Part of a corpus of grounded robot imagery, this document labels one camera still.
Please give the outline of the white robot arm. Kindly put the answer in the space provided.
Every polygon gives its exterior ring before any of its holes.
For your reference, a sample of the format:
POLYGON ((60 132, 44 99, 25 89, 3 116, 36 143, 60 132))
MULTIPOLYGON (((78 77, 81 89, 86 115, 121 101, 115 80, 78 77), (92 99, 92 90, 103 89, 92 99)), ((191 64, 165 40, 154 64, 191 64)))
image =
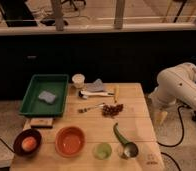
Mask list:
POLYGON ((196 121, 196 65, 185 62, 166 68, 157 75, 158 86, 149 95, 155 108, 163 109, 180 100, 190 106, 196 121))

